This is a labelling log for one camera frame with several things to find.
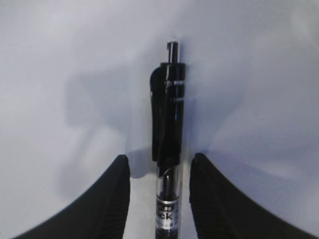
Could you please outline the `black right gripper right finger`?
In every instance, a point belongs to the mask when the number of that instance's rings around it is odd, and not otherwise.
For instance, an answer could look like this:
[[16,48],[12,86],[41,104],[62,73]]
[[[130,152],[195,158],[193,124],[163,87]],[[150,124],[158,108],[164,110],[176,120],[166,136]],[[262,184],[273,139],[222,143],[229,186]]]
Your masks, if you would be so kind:
[[199,239],[314,239],[229,181],[203,153],[191,161],[189,203]]

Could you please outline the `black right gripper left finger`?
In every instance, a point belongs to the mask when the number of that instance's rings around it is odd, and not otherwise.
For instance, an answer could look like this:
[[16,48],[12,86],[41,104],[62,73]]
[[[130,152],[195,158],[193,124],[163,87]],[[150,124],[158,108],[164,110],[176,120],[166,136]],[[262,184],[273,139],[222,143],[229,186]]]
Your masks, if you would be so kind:
[[130,168],[118,155],[79,198],[19,239],[121,239],[130,204]]

